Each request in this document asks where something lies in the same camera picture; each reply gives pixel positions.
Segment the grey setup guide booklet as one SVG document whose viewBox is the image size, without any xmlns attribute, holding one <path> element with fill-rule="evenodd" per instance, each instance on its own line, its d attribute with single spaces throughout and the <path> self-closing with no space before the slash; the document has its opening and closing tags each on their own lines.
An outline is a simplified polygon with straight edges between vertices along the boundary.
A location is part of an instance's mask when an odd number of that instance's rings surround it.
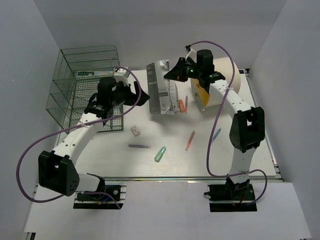
<svg viewBox="0 0 320 240">
<path fill-rule="evenodd" d="M 174 115 L 180 111 L 176 82 L 164 78 L 169 71 L 168 59 L 158 60 L 146 66 L 150 114 Z"/>
</svg>

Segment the small white eraser box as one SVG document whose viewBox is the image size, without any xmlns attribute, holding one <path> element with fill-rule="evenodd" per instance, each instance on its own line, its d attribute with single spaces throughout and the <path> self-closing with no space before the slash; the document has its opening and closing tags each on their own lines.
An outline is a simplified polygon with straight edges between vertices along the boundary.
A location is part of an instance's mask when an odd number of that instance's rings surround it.
<svg viewBox="0 0 320 240">
<path fill-rule="evenodd" d="M 131 130 L 132 134 L 133 134 L 135 137 L 137 137 L 137 136 L 139 136 L 139 135 L 141 134 L 139 128 L 138 128 L 137 126 L 135 126 L 135 125 L 132 126 L 132 127 L 130 128 L 130 130 Z"/>
</svg>

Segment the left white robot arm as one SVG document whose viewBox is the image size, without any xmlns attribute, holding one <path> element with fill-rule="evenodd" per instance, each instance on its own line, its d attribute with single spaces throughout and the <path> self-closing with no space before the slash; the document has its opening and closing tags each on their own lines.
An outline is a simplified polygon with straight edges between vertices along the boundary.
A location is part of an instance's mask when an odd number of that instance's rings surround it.
<svg viewBox="0 0 320 240">
<path fill-rule="evenodd" d="M 84 112 L 77 123 L 77 129 L 69 131 L 66 138 L 52 151 L 43 151 L 38 157 L 38 175 L 41 187 L 64 196 L 75 192 L 88 192 L 94 199 L 105 196 L 106 187 L 101 177 L 78 173 L 76 163 L 84 148 L 104 126 L 104 120 L 114 116 L 114 108 L 120 105 L 142 106 L 149 95 L 134 83 L 130 85 L 116 81 L 114 77 L 102 77 L 97 91 L 90 97 Z"/>
</svg>

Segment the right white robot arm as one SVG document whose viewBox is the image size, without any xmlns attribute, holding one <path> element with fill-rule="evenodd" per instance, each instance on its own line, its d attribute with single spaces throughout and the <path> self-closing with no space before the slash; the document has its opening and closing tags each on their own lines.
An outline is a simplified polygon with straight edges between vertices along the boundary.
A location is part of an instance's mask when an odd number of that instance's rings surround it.
<svg viewBox="0 0 320 240">
<path fill-rule="evenodd" d="M 250 191 L 249 172 L 253 155 L 265 139 L 264 110 L 239 97 L 226 77 L 215 70 L 214 57 L 208 49 L 198 50 L 195 60 L 190 56 L 179 58 L 164 78 L 179 82 L 196 79 L 200 88 L 219 101 L 232 118 L 229 139 L 234 151 L 226 182 L 211 185 L 206 195 L 212 201 L 243 201 Z"/>
</svg>

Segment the purple pink pen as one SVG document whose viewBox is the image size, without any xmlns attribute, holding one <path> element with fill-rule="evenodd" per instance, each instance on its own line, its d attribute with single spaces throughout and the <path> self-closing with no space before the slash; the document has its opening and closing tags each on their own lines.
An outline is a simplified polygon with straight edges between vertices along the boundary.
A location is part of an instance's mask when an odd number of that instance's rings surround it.
<svg viewBox="0 0 320 240">
<path fill-rule="evenodd" d="M 185 96 L 185 102 L 184 102 L 184 113 L 188 112 L 188 96 Z"/>
</svg>

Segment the orange highlighter cap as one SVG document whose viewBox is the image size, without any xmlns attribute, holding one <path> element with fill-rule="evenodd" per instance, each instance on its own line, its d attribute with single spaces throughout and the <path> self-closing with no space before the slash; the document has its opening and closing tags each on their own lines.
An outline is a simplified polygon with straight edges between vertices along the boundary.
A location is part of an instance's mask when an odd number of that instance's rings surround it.
<svg viewBox="0 0 320 240">
<path fill-rule="evenodd" d="M 179 110 L 181 113 L 184 113 L 185 112 L 185 105 L 184 105 L 184 102 L 182 99 L 179 99 L 178 100 L 178 103 L 179 103 Z"/>
</svg>

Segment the dark purple pen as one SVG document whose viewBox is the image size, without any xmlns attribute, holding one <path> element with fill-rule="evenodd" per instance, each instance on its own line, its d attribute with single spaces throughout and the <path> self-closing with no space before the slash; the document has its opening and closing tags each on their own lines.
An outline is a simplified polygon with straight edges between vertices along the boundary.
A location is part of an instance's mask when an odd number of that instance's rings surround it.
<svg viewBox="0 0 320 240">
<path fill-rule="evenodd" d="M 142 145 L 142 144 L 128 144 L 129 148 L 140 148 L 140 149 L 151 149 L 150 145 Z"/>
</svg>

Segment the green highlighter cap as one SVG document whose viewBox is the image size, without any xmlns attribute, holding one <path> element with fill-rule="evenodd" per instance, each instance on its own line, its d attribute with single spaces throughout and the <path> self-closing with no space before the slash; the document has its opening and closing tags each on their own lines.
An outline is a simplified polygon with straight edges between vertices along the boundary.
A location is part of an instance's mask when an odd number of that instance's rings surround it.
<svg viewBox="0 0 320 240">
<path fill-rule="evenodd" d="M 162 157 L 164 156 L 165 152 L 166 152 L 167 148 L 165 146 L 163 146 L 158 153 L 156 154 L 156 156 L 154 157 L 154 161 L 159 163 L 160 160 L 162 159 Z"/>
</svg>

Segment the blue pen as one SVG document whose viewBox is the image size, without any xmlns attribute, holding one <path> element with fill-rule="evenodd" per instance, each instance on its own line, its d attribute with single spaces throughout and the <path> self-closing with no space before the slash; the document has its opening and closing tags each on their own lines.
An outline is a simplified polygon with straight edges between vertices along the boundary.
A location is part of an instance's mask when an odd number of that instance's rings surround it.
<svg viewBox="0 0 320 240">
<path fill-rule="evenodd" d="M 212 141 L 214 141 L 214 140 L 218 137 L 218 135 L 220 134 L 220 132 L 221 132 L 221 128 L 219 128 L 219 129 L 216 131 L 216 133 L 213 135 Z"/>
</svg>

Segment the orange pink pen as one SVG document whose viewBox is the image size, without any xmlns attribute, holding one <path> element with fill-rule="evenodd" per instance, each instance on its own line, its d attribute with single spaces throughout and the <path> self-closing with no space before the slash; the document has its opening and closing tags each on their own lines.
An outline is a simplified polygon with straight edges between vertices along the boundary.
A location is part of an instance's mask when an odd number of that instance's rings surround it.
<svg viewBox="0 0 320 240">
<path fill-rule="evenodd" d="M 185 151 L 188 151 L 188 150 L 189 150 L 190 145 L 191 145 L 191 143 L 192 143 L 192 140 L 193 140 L 194 136 L 195 136 L 195 131 L 193 130 L 192 133 L 191 133 L 191 135 L 190 135 L 190 137 L 189 137 L 189 139 L 188 139 L 187 145 L 186 145 L 186 147 L 185 147 Z"/>
</svg>

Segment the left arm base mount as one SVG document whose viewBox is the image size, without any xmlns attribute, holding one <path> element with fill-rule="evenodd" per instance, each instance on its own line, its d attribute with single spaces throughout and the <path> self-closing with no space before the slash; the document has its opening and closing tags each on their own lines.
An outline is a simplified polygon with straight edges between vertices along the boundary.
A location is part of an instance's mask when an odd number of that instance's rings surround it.
<svg viewBox="0 0 320 240">
<path fill-rule="evenodd" d="M 76 210 L 120 210 L 126 199 L 127 182 L 105 181 L 98 193 L 76 193 L 73 209 Z"/>
</svg>

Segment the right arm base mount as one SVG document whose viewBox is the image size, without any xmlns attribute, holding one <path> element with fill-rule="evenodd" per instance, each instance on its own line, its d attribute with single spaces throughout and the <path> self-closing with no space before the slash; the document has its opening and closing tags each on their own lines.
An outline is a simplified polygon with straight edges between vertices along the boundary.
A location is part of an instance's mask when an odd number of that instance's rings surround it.
<svg viewBox="0 0 320 240">
<path fill-rule="evenodd" d="M 230 193 L 223 184 L 208 185 L 204 197 L 209 200 L 209 210 L 211 213 L 240 213 L 256 212 L 257 204 L 248 203 L 256 199 L 252 184 L 247 189 L 242 189 L 236 193 Z"/>
</svg>

